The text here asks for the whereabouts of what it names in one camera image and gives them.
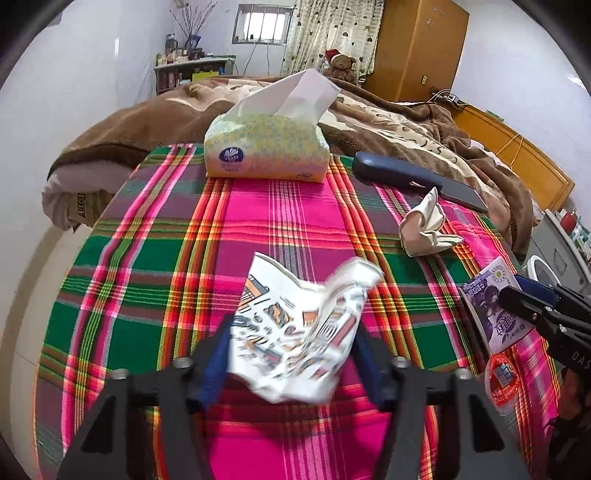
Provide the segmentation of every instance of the screw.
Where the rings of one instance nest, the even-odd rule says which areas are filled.
[[[193,359],[191,359],[191,357],[188,356],[181,356],[179,358],[174,359],[173,365],[175,368],[178,369],[189,368],[193,365]]]
[[[117,370],[113,370],[111,372],[111,378],[113,380],[124,380],[129,376],[129,370],[126,368],[118,368]]]
[[[408,368],[410,366],[410,362],[403,356],[395,356],[392,359],[392,364],[396,368]]]
[[[458,368],[455,374],[460,380],[470,380],[474,376],[467,368]]]

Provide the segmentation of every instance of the wooden wardrobe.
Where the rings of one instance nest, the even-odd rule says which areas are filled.
[[[467,25],[452,0],[386,0],[365,88],[391,102],[427,101],[432,89],[452,88]]]

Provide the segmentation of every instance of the window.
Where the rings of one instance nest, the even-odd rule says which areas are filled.
[[[232,43],[284,45],[292,10],[273,5],[238,5]]]

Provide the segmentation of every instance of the wooden headboard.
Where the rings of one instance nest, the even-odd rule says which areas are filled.
[[[546,154],[525,138],[521,143],[518,132],[471,105],[452,111],[452,116],[470,138],[495,154],[513,138],[497,156],[520,176],[542,210],[560,210],[574,182]]]

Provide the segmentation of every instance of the white glove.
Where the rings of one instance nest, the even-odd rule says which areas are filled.
[[[437,189],[433,187],[400,223],[400,242],[409,257],[436,254],[464,241],[458,235],[439,233],[446,217],[438,199]]]

